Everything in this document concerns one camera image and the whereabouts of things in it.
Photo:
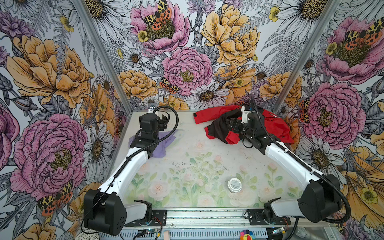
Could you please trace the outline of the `purple cloth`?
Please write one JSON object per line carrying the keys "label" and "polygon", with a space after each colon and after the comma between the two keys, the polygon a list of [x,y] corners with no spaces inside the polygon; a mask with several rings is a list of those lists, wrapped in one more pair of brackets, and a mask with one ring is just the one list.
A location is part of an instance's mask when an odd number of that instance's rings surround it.
{"label": "purple cloth", "polygon": [[[170,137],[168,137],[167,139],[165,139],[164,141],[162,141],[161,143],[159,143],[157,145],[157,147],[155,148],[153,154],[152,154],[152,157],[153,158],[163,158],[166,156],[166,148],[168,146],[170,146],[172,144],[172,142],[176,139],[176,137],[174,136],[175,133],[177,133],[178,130],[176,130]],[[170,131],[168,132],[159,132],[159,139],[165,137],[167,134],[169,134]],[[129,144],[131,145],[131,143],[133,142],[133,140],[135,139],[135,136],[132,136],[129,138]]]}

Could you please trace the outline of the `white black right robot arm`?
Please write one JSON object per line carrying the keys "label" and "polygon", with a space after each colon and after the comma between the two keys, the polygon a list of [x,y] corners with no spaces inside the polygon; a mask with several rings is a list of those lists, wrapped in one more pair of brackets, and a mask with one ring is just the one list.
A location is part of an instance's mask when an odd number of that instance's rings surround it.
{"label": "white black right robot arm", "polygon": [[331,215],[346,207],[347,213],[341,222],[348,220],[350,206],[340,190],[340,182],[334,175],[325,175],[306,164],[282,142],[270,135],[259,113],[251,112],[244,123],[238,119],[228,122],[228,129],[248,140],[252,147],[277,162],[300,185],[303,193],[298,199],[273,199],[264,204],[263,215],[268,223],[277,218],[304,218],[312,223],[325,221],[337,223]]}

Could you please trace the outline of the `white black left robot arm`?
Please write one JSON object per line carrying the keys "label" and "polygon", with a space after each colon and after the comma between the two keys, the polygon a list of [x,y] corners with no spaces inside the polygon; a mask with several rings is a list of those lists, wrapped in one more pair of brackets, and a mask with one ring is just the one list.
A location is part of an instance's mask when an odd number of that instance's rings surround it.
{"label": "white black left robot arm", "polygon": [[134,135],[127,156],[112,175],[97,189],[84,196],[84,216],[81,231],[84,234],[105,233],[117,236],[127,224],[148,225],[153,219],[152,204],[135,200],[123,201],[125,191],[140,168],[153,156],[159,143],[171,137],[175,130],[160,138],[166,130],[170,115],[159,117],[156,111],[139,118],[140,129]]}

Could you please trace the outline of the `white round lid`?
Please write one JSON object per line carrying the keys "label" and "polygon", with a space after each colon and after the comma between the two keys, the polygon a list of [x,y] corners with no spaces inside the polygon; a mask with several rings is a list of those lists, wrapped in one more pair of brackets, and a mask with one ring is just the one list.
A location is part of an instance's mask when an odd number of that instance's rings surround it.
{"label": "white round lid", "polygon": [[231,178],[227,182],[227,187],[231,193],[238,193],[242,190],[243,184],[238,178]]}

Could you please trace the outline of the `colourful round toy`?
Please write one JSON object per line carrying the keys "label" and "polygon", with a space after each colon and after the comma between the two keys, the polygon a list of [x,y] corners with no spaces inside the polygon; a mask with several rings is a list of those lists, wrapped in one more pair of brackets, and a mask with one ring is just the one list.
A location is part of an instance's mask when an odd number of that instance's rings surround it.
{"label": "colourful round toy", "polygon": [[240,233],[240,240],[253,240],[254,234],[250,230],[243,230]]}

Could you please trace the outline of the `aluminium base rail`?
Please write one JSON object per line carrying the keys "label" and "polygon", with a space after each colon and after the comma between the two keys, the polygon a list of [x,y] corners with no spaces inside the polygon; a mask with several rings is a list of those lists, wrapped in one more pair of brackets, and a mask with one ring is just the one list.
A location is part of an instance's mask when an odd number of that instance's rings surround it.
{"label": "aluminium base rail", "polygon": [[154,209],[151,220],[135,220],[126,223],[126,228],[162,228],[165,229],[240,229],[256,227],[277,229],[286,227],[292,230],[295,220],[285,217],[267,218],[262,208],[219,208],[209,209]]}

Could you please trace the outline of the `aluminium corner post left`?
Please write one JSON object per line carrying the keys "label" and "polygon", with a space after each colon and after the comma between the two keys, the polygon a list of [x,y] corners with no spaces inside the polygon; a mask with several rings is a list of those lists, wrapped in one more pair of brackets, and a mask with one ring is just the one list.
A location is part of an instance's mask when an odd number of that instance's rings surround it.
{"label": "aluminium corner post left", "polygon": [[109,75],[113,85],[115,86],[115,89],[117,91],[117,94],[120,97],[120,100],[122,102],[123,107],[125,108],[125,111],[127,114],[131,115],[133,112],[133,108],[126,96],[126,93],[118,79],[118,74],[115,71],[115,68],[111,62],[111,59],[109,57],[109,54],[105,48],[105,45],[103,43],[103,39],[98,33],[98,28],[93,23],[92,16],[87,8],[87,5],[84,1],[74,1],[75,9],[78,11],[78,14],[80,16],[80,19],[82,20],[87,35],[89,36],[91,42],[93,43],[105,69],[107,74]]}

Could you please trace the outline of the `aluminium corner post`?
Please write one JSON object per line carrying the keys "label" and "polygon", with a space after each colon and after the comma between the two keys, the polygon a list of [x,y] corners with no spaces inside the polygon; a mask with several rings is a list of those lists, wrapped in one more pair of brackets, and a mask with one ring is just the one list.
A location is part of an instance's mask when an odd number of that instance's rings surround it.
{"label": "aluminium corner post", "polygon": [[82,20],[87,35],[89,36],[91,42],[93,43],[105,69],[107,74],[109,75],[113,85],[115,86],[115,89],[117,91],[117,94],[120,97],[120,100],[122,102],[123,107],[125,108],[125,111],[127,114],[131,115],[133,112],[133,108],[126,96],[126,93],[118,79],[118,74],[115,71],[115,68],[111,62],[111,59],[109,57],[109,54],[105,48],[105,45],[103,43],[103,39],[98,33],[98,28],[93,23],[92,16],[87,8],[87,5],[84,1],[74,1],[75,9],[78,11],[78,14],[80,16],[80,19]]}
{"label": "aluminium corner post", "polygon": [[281,93],[279,94],[279,96],[277,97],[273,105],[273,108],[272,108],[273,113],[276,113],[280,109],[283,102],[285,101],[286,97],[288,96],[288,93],[290,92],[291,88],[296,82],[296,79],[299,77],[303,65],[311,55],[311,52],[316,46],[316,43],[320,39],[321,34],[324,32],[325,28],[329,26],[329,22],[332,16],[334,15],[334,13],[336,12],[340,2],[341,2],[340,0],[327,2],[323,13],[320,15],[319,21],[316,23],[314,27],[314,31],[311,34],[309,34],[308,40],[304,45],[304,48],[301,51],[299,58],[295,63],[287,79],[285,86],[282,88]]}

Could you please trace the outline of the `aluminium corner post right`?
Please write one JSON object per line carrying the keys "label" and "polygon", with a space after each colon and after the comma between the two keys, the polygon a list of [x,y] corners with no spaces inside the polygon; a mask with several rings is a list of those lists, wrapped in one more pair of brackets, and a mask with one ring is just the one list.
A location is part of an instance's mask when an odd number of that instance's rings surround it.
{"label": "aluminium corner post right", "polygon": [[327,2],[323,13],[320,15],[319,21],[316,23],[314,27],[314,31],[311,34],[309,34],[308,40],[304,45],[304,48],[301,51],[299,58],[295,63],[287,79],[285,86],[282,88],[281,93],[279,94],[279,96],[277,97],[273,105],[273,108],[272,108],[273,113],[276,113],[280,109],[283,102],[285,101],[286,97],[288,96],[288,93],[290,92],[291,88],[296,82],[296,79],[299,77],[303,65],[311,55],[311,52],[316,46],[316,43],[320,39],[321,34],[324,32],[325,28],[329,26],[329,22],[332,16],[334,15],[334,13],[336,12],[340,2],[341,2],[340,0]]}

